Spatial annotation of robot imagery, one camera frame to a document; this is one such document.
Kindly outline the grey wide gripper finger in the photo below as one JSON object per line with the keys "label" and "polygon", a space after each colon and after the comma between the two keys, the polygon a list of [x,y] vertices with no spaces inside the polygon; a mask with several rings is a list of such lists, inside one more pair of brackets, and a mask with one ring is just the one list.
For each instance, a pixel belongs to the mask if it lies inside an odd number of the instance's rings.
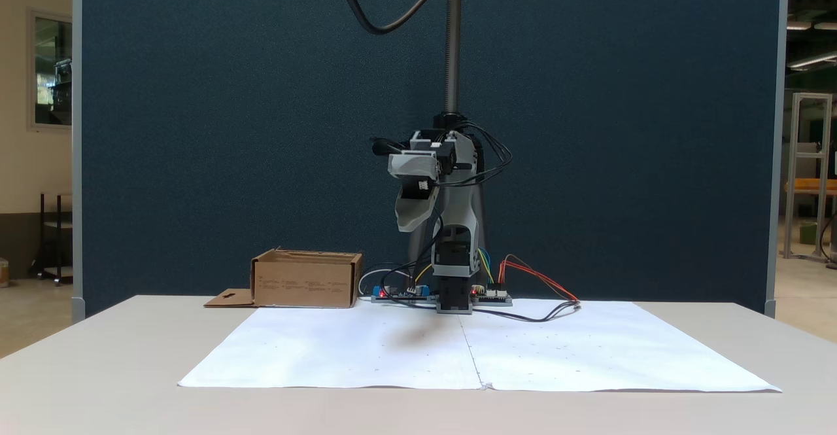
{"label": "grey wide gripper finger", "polygon": [[398,230],[413,232],[430,217],[430,198],[409,199],[399,197],[395,202]]}

